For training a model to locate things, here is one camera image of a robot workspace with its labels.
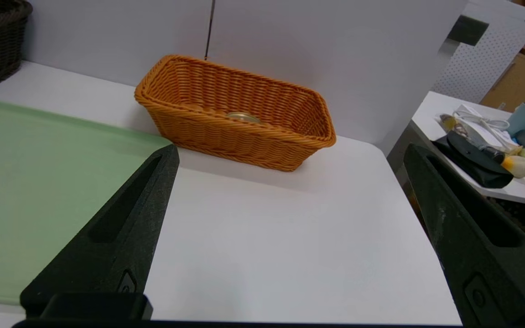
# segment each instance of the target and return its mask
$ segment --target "black pouch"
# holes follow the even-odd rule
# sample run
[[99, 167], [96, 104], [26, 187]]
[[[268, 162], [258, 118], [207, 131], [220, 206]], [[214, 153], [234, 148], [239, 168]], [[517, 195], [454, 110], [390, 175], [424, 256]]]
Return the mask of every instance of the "black pouch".
[[503, 188], [513, 179], [513, 175], [500, 164], [454, 131], [433, 141], [433, 145], [482, 187]]

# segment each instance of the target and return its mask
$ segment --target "green mat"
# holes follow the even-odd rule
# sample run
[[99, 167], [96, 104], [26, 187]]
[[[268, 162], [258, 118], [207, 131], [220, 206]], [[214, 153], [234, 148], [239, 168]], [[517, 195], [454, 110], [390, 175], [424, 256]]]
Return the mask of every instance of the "green mat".
[[135, 170], [156, 135], [0, 102], [0, 303], [19, 294]]

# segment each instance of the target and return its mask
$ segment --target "gold lid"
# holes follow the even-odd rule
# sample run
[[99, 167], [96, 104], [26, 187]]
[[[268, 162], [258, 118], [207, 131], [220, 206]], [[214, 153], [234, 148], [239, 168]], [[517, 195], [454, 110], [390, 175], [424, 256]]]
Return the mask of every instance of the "gold lid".
[[244, 112], [232, 112], [232, 113], [228, 113], [226, 114], [227, 118], [237, 118], [238, 120], [241, 120], [241, 121], [246, 121], [246, 122], [253, 122], [253, 123], [260, 123], [261, 120], [259, 120], [258, 118], [256, 118], [256, 116], [252, 116], [248, 113], [244, 113]]

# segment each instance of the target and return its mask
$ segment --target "white table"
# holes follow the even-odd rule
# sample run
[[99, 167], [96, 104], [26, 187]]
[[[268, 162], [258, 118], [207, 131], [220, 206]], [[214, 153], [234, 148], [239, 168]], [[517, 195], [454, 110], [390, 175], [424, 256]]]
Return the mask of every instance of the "white table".
[[446, 135], [443, 128], [437, 121], [435, 121], [435, 116], [442, 113], [452, 114], [453, 111], [456, 110], [461, 104], [466, 104], [467, 106], [473, 107], [473, 109], [477, 110], [479, 114], [485, 116], [486, 118], [507, 120], [511, 115], [509, 112], [504, 112], [503, 110], [489, 108], [487, 106], [482, 106], [473, 102], [466, 102], [464, 100], [440, 95], [439, 93], [431, 91], [429, 94], [427, 94], [427, 97], [425, 97], [425, 100], [423, 100], [421, 106], [412, 117], [410, 125], [416, 131], [419, 137], [421, 137], [421, 139], [423, 139], [423, 141], [429, 146], [429, 148], [433, 149], [442, 158], [445, 158], [446, 161], [448, 161], [453, 166], [453, 168], [459, 172], [459, 174], [464, 177], [465, 180], [467, 180], [469, 184], [471, 184], [473, 188], [475, 188], [481, 195], [525, 204], [525, 177], [522, 179], [514, 178], [512, 182], [510, 182], [509, 185], [504, 188], [484, 188], [475, 182], [475, 180], [473, 180], [471, 177], [469, 177], [469, 175], [461, 170], [456, 164], [454, 164], [454, 162], [442, 155], [431, 143], [431, 140], [436, 140]]
[[[0, 100], [151, 129], [133, 91], [26, 62], [0, 84]], [[460, 324], [435, 252], [373, 145], [338, 137], [290, 174], [179, 152], [144, 291], [153, 319]], [[0, 309], [0, 327], [21, 320], [9, 312]]]

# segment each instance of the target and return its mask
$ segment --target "orange wicker basket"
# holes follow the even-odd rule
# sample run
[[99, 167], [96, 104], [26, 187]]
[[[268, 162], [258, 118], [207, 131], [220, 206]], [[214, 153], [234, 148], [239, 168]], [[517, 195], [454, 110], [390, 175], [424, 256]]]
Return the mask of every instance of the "orange wicker basket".
[[[335, 143], [317, 92], [187, 56], [163, 57], [135, 99], [176, 145], [263, 168], [293, 171]], [[261, 123], [228, 118], [230, 112]]]

